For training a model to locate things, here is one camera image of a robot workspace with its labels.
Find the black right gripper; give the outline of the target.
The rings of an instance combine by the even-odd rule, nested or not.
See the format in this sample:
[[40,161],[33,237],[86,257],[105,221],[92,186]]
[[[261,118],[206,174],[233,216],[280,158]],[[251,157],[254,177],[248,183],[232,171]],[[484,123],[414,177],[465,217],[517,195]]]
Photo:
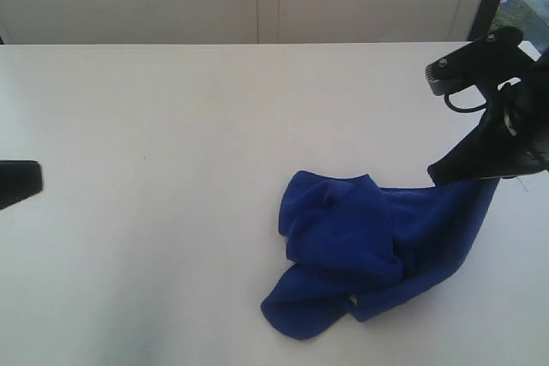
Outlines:
[[435,185],[548,170],[548,83],[505,84],[488,100],[486,123],[427,167]]

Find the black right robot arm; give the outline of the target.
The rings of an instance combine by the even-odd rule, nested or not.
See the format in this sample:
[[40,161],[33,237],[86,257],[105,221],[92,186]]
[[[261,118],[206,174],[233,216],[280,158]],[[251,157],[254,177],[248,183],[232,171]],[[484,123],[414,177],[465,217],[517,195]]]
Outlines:
[[435,185],[548,170],[548,53],[486,100],[478,125],[427,172]]

